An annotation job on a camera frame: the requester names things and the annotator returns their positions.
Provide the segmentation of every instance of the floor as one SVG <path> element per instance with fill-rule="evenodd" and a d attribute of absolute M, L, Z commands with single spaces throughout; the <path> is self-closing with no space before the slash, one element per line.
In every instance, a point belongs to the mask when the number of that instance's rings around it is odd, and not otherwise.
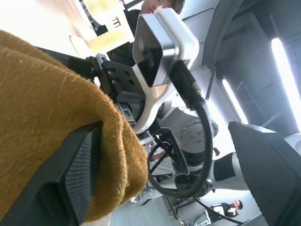
<path fill-rule="evenodd" d="M 180 226 L 170 218 L 162 198 L 154 199 L 145 206 L 126 203 L 111 214 L 110 226 Z"/>

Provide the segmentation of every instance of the screw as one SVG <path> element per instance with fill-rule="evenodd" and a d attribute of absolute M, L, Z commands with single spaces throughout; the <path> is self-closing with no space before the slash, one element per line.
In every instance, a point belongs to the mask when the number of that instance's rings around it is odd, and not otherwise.
<path fill-rule="evenodd" d="M 116 79 L 112 79 L 112 83 L 113 83 L 114 85 L 116 85 L 116 84 L 118 83 L 118 81 L 117 81 Z"/>
<path fill-rule="evenodd" d="M 124 109 L 123 112 L 126 116 L 131 116 L 131 113 L 127 109 Z"/>

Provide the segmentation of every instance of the fluorescent light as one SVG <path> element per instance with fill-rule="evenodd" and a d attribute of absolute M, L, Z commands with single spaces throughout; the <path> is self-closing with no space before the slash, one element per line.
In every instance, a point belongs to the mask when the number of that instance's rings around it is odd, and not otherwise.
<path fill-rule="evenodd" d="M 241 122 L 244 123 L 244 124 L 247 124 L 248 120 L 246 119 L 246 116 L 243 112 L 243 109 L 241 109 L 241 107 L 240 107 L 233 91 L 231 90 L 231 87 L 230 87 L 229 83 L 227 82 L 227 80 L 223 79 L 222 84 L 224 85 L 224 87 L 225 87 L 225 89 L 226 89 L 226 91 L 227 91 L 227 93 L 230 97 L 230 100 L 232 101 L 232 103 L 234 105 L 234 108 L 235 108 L 237 114 L 240 117 Z"/>
<path fill-rule="evenodd" d="M 272 51 L 298 129 L 301 131 L 301 100 L 284 46 L 280 39 L 272 40 Z"/>
<path fill-rule="evenodd" d="M 100 87 L 100 81 L 98 77 L 94 77 L 94 84 L 97 85 L 97 87 Z"/>

